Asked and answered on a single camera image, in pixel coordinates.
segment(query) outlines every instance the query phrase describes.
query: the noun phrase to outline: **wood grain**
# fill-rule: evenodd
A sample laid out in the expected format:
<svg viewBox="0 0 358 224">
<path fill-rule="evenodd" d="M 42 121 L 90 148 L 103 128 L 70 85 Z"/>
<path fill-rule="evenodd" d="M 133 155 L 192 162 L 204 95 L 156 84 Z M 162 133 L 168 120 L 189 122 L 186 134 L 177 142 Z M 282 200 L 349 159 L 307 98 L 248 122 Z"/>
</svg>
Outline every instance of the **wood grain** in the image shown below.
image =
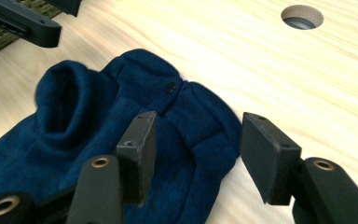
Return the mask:
<svg viewBox="0 0 358 224">
<path fill-rule="evenodd" d="M 315 7 L 324 23 L 287 26 L 292 5 Z M 55 49 L 17 41 L 0 52 L 0 136 L 34 112 L 34 88 L 62 60 L 101 70 L 130 49 L 148 49 L 181 76 L 217 93 L 241 118 L 265 116 L 358 185 L 358 1 L 84 0 L 61 14 Z M 262 204 L 241 160 L 227 175 L 207 223 L 293 223 L 290 207 Z"/>
</svg>

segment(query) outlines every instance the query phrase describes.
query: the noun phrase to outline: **wooden surface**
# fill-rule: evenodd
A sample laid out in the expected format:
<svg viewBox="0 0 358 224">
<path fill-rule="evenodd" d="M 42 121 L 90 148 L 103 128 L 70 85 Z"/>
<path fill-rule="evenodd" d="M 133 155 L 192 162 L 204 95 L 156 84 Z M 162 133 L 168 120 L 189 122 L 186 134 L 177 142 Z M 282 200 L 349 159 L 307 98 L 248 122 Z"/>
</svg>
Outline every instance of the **wooden surface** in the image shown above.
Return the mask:
<svg viewBox="0 0 358 224">
<path fill-rule="evenodd" d="M 291 5 L 319 9 L 324 23 L 283 23 Z M 335 161 L 358 184 L 358 1 L 84 0 L 55 49 L 17 41 L 0 52 L 0 136 L 34 108 L 34 88 L 53 64 L 92 69 L 148 49 L 244 111 L 272 120 L 303 147 Z M 293 223 L 289 207 L 264 205 L 241 160 L 223 180 L 207 223 Z"/>
</svg>

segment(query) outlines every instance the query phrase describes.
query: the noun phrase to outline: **screw hole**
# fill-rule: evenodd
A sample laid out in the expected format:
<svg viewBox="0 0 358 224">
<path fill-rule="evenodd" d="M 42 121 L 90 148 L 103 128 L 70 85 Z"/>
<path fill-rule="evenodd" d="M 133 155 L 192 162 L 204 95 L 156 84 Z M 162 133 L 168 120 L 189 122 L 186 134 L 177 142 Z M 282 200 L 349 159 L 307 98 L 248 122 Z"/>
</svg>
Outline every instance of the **screw hole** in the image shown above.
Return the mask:
<svg viewBox="0 0 358 224">
<path fill-rule="evenodd" d="M 0 216 L 10 212 L 20 203 L 20 198 L 17 195 L 10 195 L 0 200 Z"/>
<path fill-rule="evenodd" d="M 124 146 L 133 147 L 134 143 L 132 141 L 127 141 L 127 142 L 124 142 Z"/>
<path fill-rule="evenodd" d="M 334 170 L 334 165 L 328 161 L 314 161 L 313 164 L 316 167 L 318 167 L 319 169 L 322 169 L 325 171 L 333 171 Z"/>
<path fill-rule="evenodd" d="M 102 167 L 106 166 L 107 164 L 109 164 L 109 160 L 105 157 L 98 158 L 91 162 L 91 166 L 94 168 L 102 168 Z"/>
</svg>

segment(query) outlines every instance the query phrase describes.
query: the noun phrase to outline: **black clamp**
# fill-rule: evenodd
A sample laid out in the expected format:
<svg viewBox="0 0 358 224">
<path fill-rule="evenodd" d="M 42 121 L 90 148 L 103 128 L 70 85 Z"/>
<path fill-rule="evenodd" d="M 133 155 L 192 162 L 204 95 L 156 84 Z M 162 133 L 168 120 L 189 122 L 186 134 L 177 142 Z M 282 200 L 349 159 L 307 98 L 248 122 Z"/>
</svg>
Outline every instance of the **black clamp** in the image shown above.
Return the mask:
<svg viewBox="0 0 358 224">
<path fill-rule="evenodd" d="M 81 0 L 46 2 L 76 16 Z M 0 0 L 0 28 L 44 48 L 55 48 L 60 41 L 61 26 L 57 22 L 13 0 Z"/>
<path fill-rule="evenodd" d="M 124 223 L 123 203 L 142 206 L 156 158 L 157 113 L 135 117 L 111 155 L 87 160 L 76 186 L 35 204 L 26 192 L 0 195 L 0 224 Z"/>
<path fill-rule="evenodd" d="M 241 157 L 264 201 L 296 198 L 296 223 L 358 223 L 358 187 L 336 163 L 300 159 L 301 147 L 268 119 L 243 114 Z"/>
</svg>

